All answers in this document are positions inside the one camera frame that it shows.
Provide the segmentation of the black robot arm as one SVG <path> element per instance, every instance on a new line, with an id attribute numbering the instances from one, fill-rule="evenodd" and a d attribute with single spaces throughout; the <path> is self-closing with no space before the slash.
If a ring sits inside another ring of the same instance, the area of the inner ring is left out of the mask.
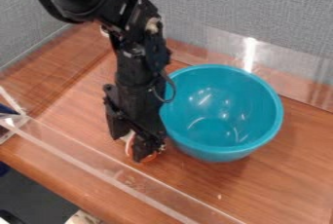
<path id="1" fill-rule="evenodd" d="M 142 163 L 166 150 L 168 130 L 161 117 L 173 87 L 166 67 L 172 51 L 165 25 L 150 0 L 38 0 L 58 20 L 101 23 L 117 55 L 116 81 L 103 87 L 106 117 L 114 139 Z"/>

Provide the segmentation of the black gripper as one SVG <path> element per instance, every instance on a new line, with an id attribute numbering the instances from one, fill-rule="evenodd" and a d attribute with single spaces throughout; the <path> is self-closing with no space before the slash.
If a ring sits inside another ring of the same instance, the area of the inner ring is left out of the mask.
<path id="1" fill-rule="evenodd" d="M 170 50 L 146 52 L 140 48 L 117 49 L 116 82 L 106 84 L 106 116 L 113 139 L 136 131 L 133 160 L 142 163 L 166 151 L 168 131 L 161 117 L 166 99 Z"/>

